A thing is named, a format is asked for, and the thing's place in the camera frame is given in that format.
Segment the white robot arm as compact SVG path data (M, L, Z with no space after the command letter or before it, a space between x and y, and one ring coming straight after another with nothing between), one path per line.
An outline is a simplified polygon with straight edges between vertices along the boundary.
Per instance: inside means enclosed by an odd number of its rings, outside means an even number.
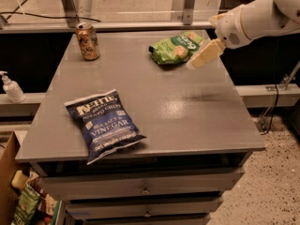
M213 16L216 38L204 42L188 60L195 69L220 57L226 49L247 46L263 37L279 37L300 30L300 0L254 0Z

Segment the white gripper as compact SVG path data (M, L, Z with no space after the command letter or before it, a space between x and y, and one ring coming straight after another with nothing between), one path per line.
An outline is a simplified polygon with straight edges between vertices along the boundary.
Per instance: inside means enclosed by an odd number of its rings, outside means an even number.
M229 10L226 13L214 15L208 19L215 26L218 38L206 40L200 49L187 61L188 69L196 69L220 57L226 48L237 49L247 46L249 39L243 30L241 15L244 5Z

